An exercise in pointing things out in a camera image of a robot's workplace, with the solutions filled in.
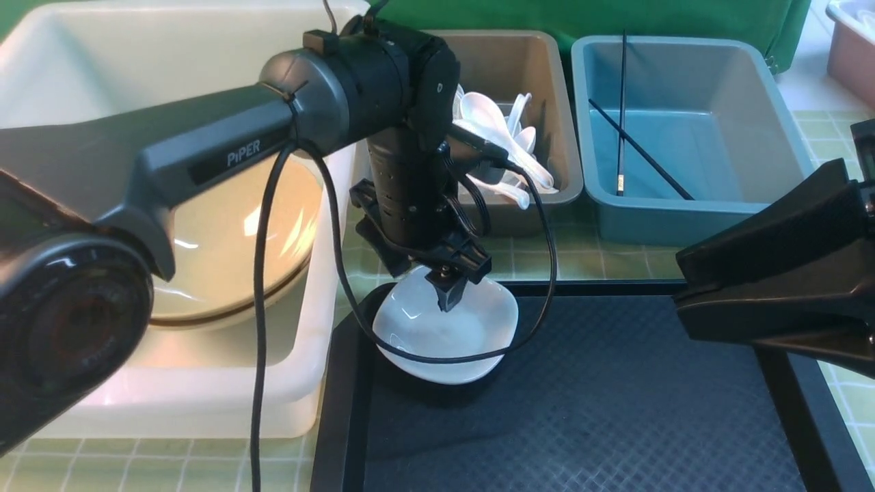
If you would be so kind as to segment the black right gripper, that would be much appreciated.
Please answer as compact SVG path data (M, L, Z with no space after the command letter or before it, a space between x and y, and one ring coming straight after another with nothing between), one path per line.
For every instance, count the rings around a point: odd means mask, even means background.
M873 377L873 242L859 238L863 196L874 204L874 125L851 124L863 186L843 160L829 161L772 205L676 255L684 277L766 277L677 294L691 339L783 350Z

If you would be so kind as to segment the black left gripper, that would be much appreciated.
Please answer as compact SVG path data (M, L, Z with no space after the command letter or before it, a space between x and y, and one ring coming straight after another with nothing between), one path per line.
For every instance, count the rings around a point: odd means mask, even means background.
M364 218L357 233L374 249L386 271L400 277L413 264L435 272L438 307L450 312L468 281L481 282L493 262L478 239L462 224L457 180L446 143L420 147L418 134L392 127L366 138L372 180L350 190Z

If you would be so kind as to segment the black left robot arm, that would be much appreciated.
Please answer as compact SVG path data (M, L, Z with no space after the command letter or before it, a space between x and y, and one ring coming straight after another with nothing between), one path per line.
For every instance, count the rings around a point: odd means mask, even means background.
M173 212L274 158L260 203L254 266L256 370L251 439L260 436L267 367L267 225L288 157L324 178L336 270L348 287L340 206L325 156L365 140L374 180L350 189L357 231L393 276L429 269L449 312L490 274L457 205L466 168L447 137L460 65L446 41L378 18L304 32L253 86L75 124L2 130L2 454L90 395L131 358L173 278Z

